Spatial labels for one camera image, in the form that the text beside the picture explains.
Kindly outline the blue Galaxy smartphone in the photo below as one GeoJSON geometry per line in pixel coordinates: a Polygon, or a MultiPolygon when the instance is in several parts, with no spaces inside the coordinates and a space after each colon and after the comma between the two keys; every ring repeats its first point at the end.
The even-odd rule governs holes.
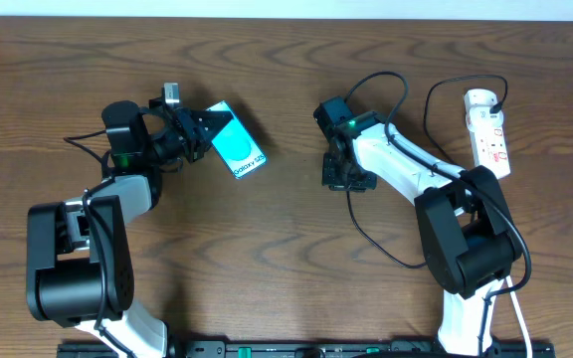
{"type": "Polygon", "coordinates": [[[264,151],[224,100],[207,110],[225,111],[232,115],[232,119],[215,136],[212,144],[236,179],[242,179],[267,163],[264,151]]]}

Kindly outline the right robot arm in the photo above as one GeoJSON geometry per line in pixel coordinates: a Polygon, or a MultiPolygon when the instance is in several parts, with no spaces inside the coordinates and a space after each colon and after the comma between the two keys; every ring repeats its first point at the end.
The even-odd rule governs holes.
{"type": "Polygon", "coordinates": [[[437,342],[442,351],[487,356],[493,304],[523,288],[509,280],[517,260],[531,263],[524,238],[507,208],[496,176],[486,167],[466,170],[406,139],[382,114],[354,114],[336,96],[313,113],[328,142],[322,183],[346,194],[373,189],[383,179],[414,206],[423,265],[444,291],[437,342]]]}

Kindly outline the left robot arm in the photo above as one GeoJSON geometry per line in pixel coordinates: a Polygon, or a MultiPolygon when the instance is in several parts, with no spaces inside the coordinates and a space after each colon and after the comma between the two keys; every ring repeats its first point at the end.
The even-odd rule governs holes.
{"type": "Polygon", "coordinates": [[[125,227],[158,204],[164,166],[201,158],[233,118],[223,102],[205,110],[163,98],[147,107],[108,105],[101,119],[110,150],[99,158],[100,183],[28,211],[31,315],[90,333],[119,357],[183,356],[168,325],[134,297],[125,227]]]}

